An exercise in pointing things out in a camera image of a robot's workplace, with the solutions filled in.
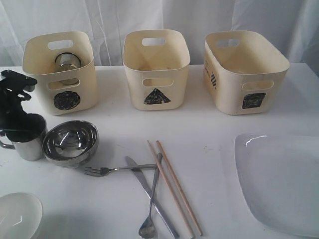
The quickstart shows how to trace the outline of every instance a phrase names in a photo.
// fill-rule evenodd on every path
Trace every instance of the wooden chopstick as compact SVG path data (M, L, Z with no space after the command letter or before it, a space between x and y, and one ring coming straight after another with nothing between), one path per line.
M174 189L173 189L173 187L171 186L171 184L170 184L170 182L169 182L169 179L168 179L168 177L166 176L166 174L165 174L165 172L164 172L164 169L163 169L162 165L160 164L160 162L159 162L159 160L158 160L158 158L157 158L157 156L156 156L156 153L155 153L155 150L154 150L153 146L151 145L151 143L150 143L149 141L148 141L148 144L149 144L150 150L151 150L151 152L152 152L152 155L153 155L153 157L154 157L154 159L155 159L155 162L156 162L156 164L157 164L157 166L158 166L158 168L159 168L160 174L162 175L162 177L163 177L163 179L164 179L164 182L165 182L166 185L168 186L168 188L169 188L169 190L170 190L170 192L171 192L171 194L172 194L172 196L173 196L173 198L174 198L174 200L175 200L175 203L176 203L176 205L177 205L177 207L178 207L178 209L179 209L180 214L181 214L182 217L183 217L183 220L184 220L184 222L185 222L185 224L186 224L186 226L187 226L187 229L188 229L188 231L189 231L189 233L190 233L190 235L191 235L191 239L192 239L192 238L195 237L195 234L194 234L192 228L190 227L190 224L189 224L189 222L188 222L188 220L187 220L187 217L186 217L186 215L185 215L185 212L183 211L183 209L182 209L182 207L181 207L181 205L180 205L180 203L179 203L179 201L178 201L178 198L177 198L177 196L176 196L176 194L175 194L175 192L174 192Z
M186 196L184 194L184 191L181 188L181 185L180 185L180 183L179 183L179 181L178 181L178 179L177 179L177 177L176 177L176 175L175 175L175 173L173 171L173 168L171 167L171 164L170 164L170 162L169 162L169 160L168 160L168 158L166 156L166 153L165 153L163 147L161 146L161 143L158 140L156 141L156 144L158 145L158 148L159 148L160 152L163 155L163 159L164 159L164 161L165 161L165 163L166 163L166 165L168 167L168 170L170 171L170 174L171 174L171 176L172 176L172 178L174 180L174 183L175 183L175 185L176 185L176 187L177 187L177 189L179 191L179 194L180 194L181 198L184 201L184 204L185 204L185 206L186 206L186 208L187 208L187 210L188 210L188 212L190 214L190 217L193 220L193 222L194 222L199 234L202 236L203 235L203 231L201 230L201 228L199 226L199 223L198 223L198 221L197 221L197 219L195 217L195 214L194 214L192 208L189 205L189 202L188 202L188 200L187 200L187 198L186 198Z

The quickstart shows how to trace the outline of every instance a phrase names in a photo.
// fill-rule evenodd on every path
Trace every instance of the knife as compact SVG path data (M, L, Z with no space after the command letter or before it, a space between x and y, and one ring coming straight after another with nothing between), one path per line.
M132 158L130 158L128 156L125 157L125 160L126 160L126 163L128 166L136 166L137 165L137 163ZM149 187L149 184L148 184L143 172L140 169L132 169L132 172L134 173L134 175L138 179L139 183L144 188L144 191L146 192L147 196L149 198L151 198L151 189ZM160 218L163 220L163 222L167 226L169 233L175 239L179 238L179 234L175 230L173 224L171 223L171 221L167 217L166 213L164 212L163 208L161 207L161 205L159 204L157 199L154 198L153 204L154 204L154 207L155 207L156 211L158 212Z

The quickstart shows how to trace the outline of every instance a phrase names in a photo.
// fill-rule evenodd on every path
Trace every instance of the white curtain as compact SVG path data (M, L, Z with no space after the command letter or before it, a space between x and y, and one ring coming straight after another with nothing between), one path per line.
M318 0L0 0L0 65L21 65L35 36L71 30L89 35L96 65L121 65L128 33L163 28L184 35L192 64L209 33L252 30L319 75Z

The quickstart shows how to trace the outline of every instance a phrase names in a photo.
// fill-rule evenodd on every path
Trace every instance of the storage bin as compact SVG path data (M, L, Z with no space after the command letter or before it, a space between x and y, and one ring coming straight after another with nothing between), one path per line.
M161 38L163 42L146 45L142 43L146 38ZM179 107L184 100L189 63L187 44L177 31L144 30L128 34L123 64L133 106L142 111Z
M77 56L82 67L56 72L55 60L64 52ZM84 32L54 33L29 40L25 46L22 69L38 80L35 95L43 109L51 115L84 110L98 101L93 51Z
M203 78L217 108L226 114L266 111L289 66L256 32L217 32L205 38Z

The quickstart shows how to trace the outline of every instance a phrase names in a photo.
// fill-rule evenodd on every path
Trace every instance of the stainless steel bowl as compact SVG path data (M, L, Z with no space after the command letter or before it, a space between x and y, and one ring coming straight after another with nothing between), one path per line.
M97 128L90 122L72 120L59 124L45 136L45 157L62 167L76 168L89 162L99 144Z

